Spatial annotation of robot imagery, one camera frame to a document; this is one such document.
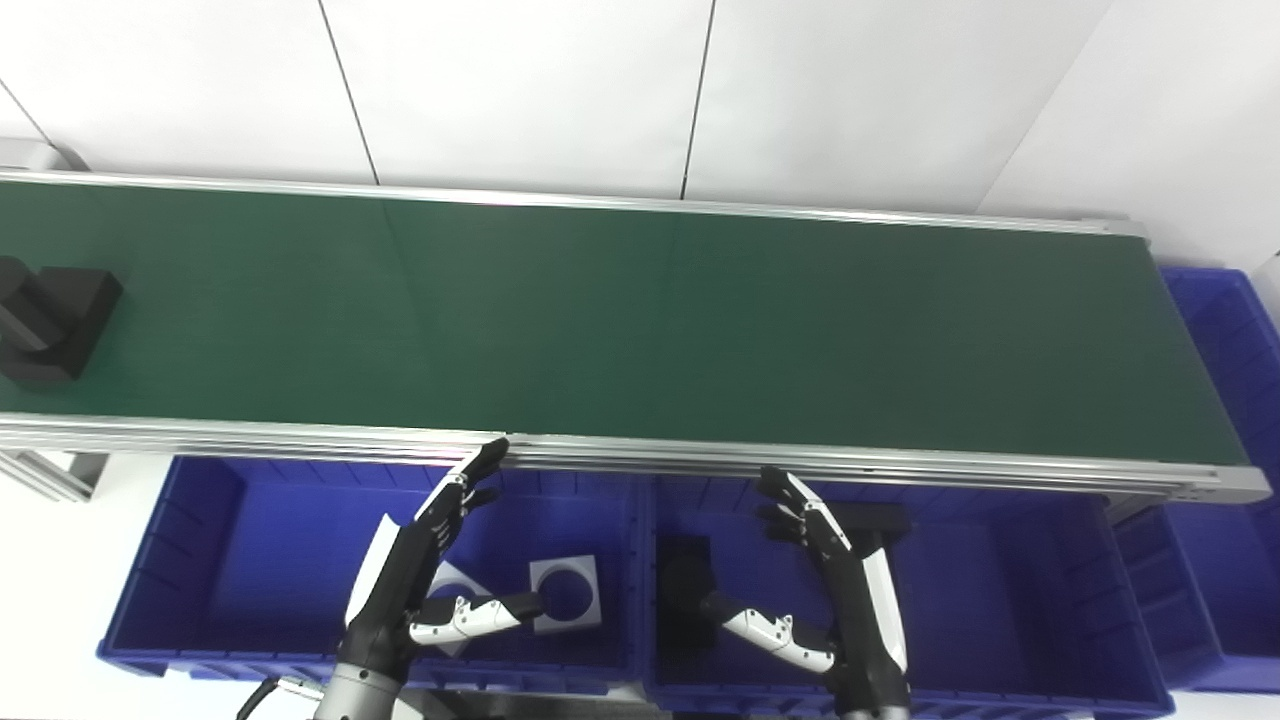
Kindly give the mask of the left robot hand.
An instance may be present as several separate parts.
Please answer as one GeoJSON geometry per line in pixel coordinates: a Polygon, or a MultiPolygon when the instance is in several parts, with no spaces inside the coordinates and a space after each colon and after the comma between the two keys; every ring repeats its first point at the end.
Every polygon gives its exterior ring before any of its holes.
{"type": "Polygon", "coordinates": [[[420,648],[504,632],[545,612],[536,592],[429,596],[466,516],[497,497],[480,484],[500,468],[508,450],[506,437],[481,445],[433,487],[408,523],[380,520],[349,594],[338,665],[357,676],[404,683],[420,648]]]}

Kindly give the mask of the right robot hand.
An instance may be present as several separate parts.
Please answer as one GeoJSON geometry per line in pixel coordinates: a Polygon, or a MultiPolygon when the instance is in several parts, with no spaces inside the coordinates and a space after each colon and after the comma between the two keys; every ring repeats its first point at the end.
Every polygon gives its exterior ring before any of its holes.
{"type": "Polygon", "coordinates": [[[840,719],[909,719],[911,691],[890,547],[910,528],[896,503],[823,500],[806,482],[763,466],[755,482],[765,536],[801,547],[820,575],[832,621],[823,632],[790,614],[748,606],[718,591],[698,600],[713,625],[818,675],[840,719]]]}

